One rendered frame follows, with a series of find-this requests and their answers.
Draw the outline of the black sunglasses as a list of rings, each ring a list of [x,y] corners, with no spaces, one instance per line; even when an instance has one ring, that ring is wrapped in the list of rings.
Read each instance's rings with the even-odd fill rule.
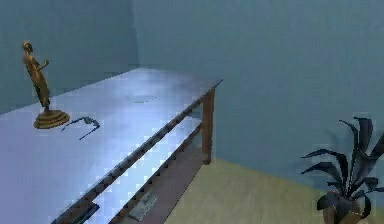
[[[64,131],[69,125],[78,123],[80,121],[83,121],[87,125],[92,125],[93,126],[93,129],[91,131],[89,131],[88,133],[86,133],[85,135],[83,135],[82,137],[80,137],[80,140],[84,139],[86,136],[88,136],[89,134],[91,134],[92,132],[96,131],[97,129],[99,129],[101,127],[100,123],[97,120],[95,120],[95,119],[93,119],[91,117],[80,117],[80,118],[72,120],[68,124],[66,124],[62,128],[62,131]]]

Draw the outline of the glass and wood table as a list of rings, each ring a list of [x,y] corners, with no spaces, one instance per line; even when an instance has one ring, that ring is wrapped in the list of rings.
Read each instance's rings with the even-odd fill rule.
[[[39,105],[0,115],[0,224],[109,224],[197,129],[187,117],[214,79],[139,68],[56,96],[64,131],[33,126]]]

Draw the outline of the grey flat remote control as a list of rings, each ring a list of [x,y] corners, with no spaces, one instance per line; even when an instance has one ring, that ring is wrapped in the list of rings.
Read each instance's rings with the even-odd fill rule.
[[[147,212],[156,203],[157,197],[153,192],[146,193],[129,212],[129,217],[135,221],[140,222]]]

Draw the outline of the golden figure statue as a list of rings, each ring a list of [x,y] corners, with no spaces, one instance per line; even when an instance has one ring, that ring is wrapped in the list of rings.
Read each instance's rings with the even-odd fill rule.
[[[65,124],[69,121],[70,116],[62,110],[50,109],[50,91],[42,73],[42,70],[49,65],[49,61],[45,60],[43,64],[40,64],[33,57],[32,52],[34,49],[28,41],[22,43],[22,48],[24,51],[23,62],[25,68],[43,108],[43,111],[36,117],[33,126],[36,129],[51,129]]]

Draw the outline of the dark potted house plant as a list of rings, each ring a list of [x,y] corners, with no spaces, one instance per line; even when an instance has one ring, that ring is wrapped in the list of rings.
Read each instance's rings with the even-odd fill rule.
[[[342,120],[353,134],[351,160],[343,153],[325,148],[304,156],[311,158],[327,154],[333,156],[339,164],[339,167],[336,167],[333,162],[319,162],[303,171],[303,174],[322,171],[333,178],[327,185],[334,187],[335,191],[328,191],[316,203],[316,209],[323,214],[324,224],[358,224],[371,214],[372,202],[369,194],[384,192],[384,186],[378,186],[379,179],[370,176],[377,161],[384,155],[384,134],[372,151],[367,153],[373,133],[373,122],[364,117],[355,117],[355,120],[358,121],[359,128]]]

